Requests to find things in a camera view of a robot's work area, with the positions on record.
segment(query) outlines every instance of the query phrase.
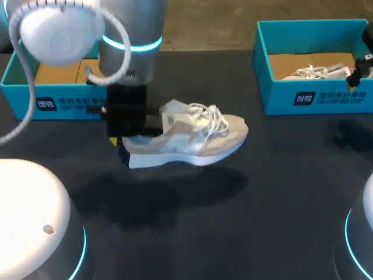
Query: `shoelace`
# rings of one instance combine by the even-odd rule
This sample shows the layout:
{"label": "shoelace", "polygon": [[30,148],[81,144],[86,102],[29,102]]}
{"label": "shoelace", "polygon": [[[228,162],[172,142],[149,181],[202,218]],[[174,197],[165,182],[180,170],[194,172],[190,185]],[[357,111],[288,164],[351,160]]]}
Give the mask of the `shoelace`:
{"label": "shoelace", "polygon": [[228,133],[228,121],[223,117],[220,110],[215,105],[210,105],[206,107],[205,105],[199,103],[191,103],[189,104],[189,108],[193,111],[197,111],[196,115],[194,116],[195,120],[205,117],[208,120],[206,125],[200,126],[195,128],[195,131],[201,131],[207,129],[207,136],[205,139],[205,143],[214,134],[220,134],[221,136],[226,136]]}
{"label": "shoelace", "polygon": [[326,79],[326,74],[328,74],[328,69],[326,67],[313,67],[309,64],[308,68],[298,69],[292,75],[297,74],[299,76],[304,76],[306,80],[314,80],[317,78]]}

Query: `dark table surface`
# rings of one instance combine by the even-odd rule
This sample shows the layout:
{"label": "dark table surface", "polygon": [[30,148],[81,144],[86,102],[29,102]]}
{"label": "dark table surface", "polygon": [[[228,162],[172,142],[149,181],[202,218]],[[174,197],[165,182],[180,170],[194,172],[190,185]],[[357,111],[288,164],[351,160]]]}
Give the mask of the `dark table surface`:
{"label": "dark table surface", "polygon": [[[265,117],[251,57],[159,56],[153,103],[216,104],[247,120],[242,148],[213,166],[130,170],[100,121],[35,121],[0,148],[64,183],[97,280],[336,279],[333,242],[373,171],[373,115]],[[0,133],[15,125],[2,97]]]}

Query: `sneaker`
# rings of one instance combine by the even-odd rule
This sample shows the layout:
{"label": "sneaker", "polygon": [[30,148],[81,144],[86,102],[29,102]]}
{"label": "sneaker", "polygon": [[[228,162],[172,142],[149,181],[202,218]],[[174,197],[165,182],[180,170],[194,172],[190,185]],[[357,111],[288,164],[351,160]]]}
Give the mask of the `sneaker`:
{"label": "sneaker", "polygon": [[346,79],[351,75],[350,69],[343,64],[333,65],[329,68],[316,67],[309,65],[308,68],[298,69],[291,76],[284,78],[285,81],[290,80],[316,80],[316,79]]}
{"label": "sneaker", "polygon": [[123,137],[130,168],[145,168],[168,162],[196,166],[216,163],[236,151],[249,131],[245,120],[222,115],[211,105],[184,104],[177,100],[160,109],[163,134],[158,137]]}

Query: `robotic arm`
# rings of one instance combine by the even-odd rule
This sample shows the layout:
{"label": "robotic arm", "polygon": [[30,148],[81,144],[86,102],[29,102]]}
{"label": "robotic arm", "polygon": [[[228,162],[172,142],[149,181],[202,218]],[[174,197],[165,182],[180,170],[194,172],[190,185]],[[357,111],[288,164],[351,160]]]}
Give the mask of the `robotic arm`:
{"label": "robotic arm", "polygon": [[30,102],[23,121],[0,144],[23,131],[35,107],[34,80],[19,34],[34,58],[60,66],[81,60],[99,40],[98,63],[105,78],[95,77],[89,68],[86,76],[88,83],[108,86],[108,98],[104,107],[87,110],[107,120],[109,137],[139,134],[146,114],[157,114],[146,107],[146,85],[153,78],[166,5],[167,0],[5,0],[10,39],[26,73]]}

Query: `shoe upper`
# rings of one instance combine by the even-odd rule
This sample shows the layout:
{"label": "shoe upper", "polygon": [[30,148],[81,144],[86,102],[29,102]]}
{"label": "shoe upper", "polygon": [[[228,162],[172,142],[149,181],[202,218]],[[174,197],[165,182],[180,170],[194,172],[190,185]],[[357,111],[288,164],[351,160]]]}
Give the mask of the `shoe upper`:
{"label": "shoe upper", "polygon": [[240,145],[248,127],[243,118],[222,115],[215,106],[172,100],[161,108],[164,134],[123,138],[130,153],[210,156]]}

